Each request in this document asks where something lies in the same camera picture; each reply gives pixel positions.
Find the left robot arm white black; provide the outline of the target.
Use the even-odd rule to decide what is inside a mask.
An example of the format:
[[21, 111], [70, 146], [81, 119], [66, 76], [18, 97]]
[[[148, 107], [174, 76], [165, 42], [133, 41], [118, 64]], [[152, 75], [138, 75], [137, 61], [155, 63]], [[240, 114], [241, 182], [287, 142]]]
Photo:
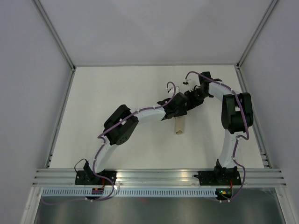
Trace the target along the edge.
[[86, 180], [92, 185], [101, 182], [101, 172], [105, 169], [105, 163], [118, 146], [129, 140], [137, 125], [186, 115], [187, 101], [187, 96], [178, 92], [152, 107], [131, 109], [126, 105], [119, 106], [104, 123], [104, 131], [98, 137], [102, 139], [102, 145], [93, 162], [91, 164], [86, 162], [84, 165]]

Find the beige cloth napkin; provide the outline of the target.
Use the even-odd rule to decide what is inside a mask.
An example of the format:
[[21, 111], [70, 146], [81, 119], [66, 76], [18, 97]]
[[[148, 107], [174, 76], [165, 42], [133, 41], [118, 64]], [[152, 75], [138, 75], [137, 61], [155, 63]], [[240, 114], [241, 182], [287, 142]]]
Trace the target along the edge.
[[185, 116], [175, 117], [175, 134], [181, 135], [185, 132]]

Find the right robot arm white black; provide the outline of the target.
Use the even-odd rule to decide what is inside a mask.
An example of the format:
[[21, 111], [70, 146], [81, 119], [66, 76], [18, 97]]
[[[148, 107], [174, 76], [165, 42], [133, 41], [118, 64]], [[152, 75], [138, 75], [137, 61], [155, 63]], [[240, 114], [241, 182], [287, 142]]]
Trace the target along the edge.
[[241, 139], [249, 139], [249, 127], [253, 125], [251, 95], [247, 92], [237, 93], [220, 79], [213, 79], [210, 72], [197, 74], [199, 85], [185, 78], [184, 84], [189, 90], [185, 92], [189, 101], [187, 108], [193, 109], [204, 102], [207, 97], [221, 101], [221, 123], [225, 130], [223, 147], [213, 171], [199, 172], [197, 178], [201, 184], [215, 182], [218, 185], [235, 185], [241, 183], [236, 161], [236, 154]]

